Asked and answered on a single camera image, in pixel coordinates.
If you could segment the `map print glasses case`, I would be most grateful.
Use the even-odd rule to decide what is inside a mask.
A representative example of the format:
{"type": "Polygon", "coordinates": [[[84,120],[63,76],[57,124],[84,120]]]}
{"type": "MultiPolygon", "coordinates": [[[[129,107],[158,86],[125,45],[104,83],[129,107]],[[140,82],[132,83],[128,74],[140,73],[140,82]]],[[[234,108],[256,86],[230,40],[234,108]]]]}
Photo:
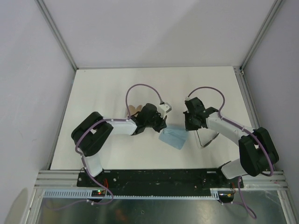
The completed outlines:
{"type": "Polygon", "coordinates": [[[142,110],[142,105],[138,105],[137,107],[134,107],[133,105],[128,106],[127,110],[127,117],[135,116],[142,110]]]}

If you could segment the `light blue cleaning cloth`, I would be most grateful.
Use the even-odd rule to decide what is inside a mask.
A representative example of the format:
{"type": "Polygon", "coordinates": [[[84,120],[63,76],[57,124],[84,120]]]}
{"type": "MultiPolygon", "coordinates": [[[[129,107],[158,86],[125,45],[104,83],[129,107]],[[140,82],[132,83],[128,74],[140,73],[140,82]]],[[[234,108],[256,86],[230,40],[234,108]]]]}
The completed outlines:
{"type": "Polygon", "coordinates": [[[185,128],[177,125],[169,125],[161,131],[158,139],[173,148],[181,150],[187,138],[188,132],[185,128]]]}

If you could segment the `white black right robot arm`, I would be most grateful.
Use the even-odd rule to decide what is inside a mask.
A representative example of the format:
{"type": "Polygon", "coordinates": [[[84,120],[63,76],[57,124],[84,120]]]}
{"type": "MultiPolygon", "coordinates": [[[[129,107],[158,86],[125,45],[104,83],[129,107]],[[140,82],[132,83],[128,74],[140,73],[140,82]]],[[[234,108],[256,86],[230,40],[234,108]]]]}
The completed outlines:
{"type": "Polygon", "coordinates": [[[220,187],[227,187],[233,178],[264,174],[266,170],[273,172],[273,165],[279,161],[279,155],[267,129],[242,126],[222,117],[219,110],[205,108],[198,98],[185,99],[187,111],[184,112],[187,131],[205,128],[213,130],[235,143],[239,147],[239,158],[229,161],[220,167],[215,181],[220,187]]]}

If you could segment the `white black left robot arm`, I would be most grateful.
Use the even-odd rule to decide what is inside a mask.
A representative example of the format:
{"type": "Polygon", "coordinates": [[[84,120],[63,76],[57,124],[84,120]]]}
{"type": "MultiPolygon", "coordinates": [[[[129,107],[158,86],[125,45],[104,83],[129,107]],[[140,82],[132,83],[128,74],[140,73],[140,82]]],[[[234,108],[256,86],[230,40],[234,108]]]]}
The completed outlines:
{"type": "Polygon", "coordinates": [[[158,107],[147,103],[139,112],[125,119],[105,119],[100,113],[92,112],[71,133],[75,151],[81,156],[84,169],[89,172],[87,181],[95,187],[103,182],[100,150],[109,136],[134,136],[146,128],[160,132],[167,127],[167,113],[170,111],[168,103],[161,103],[158,107]]]}

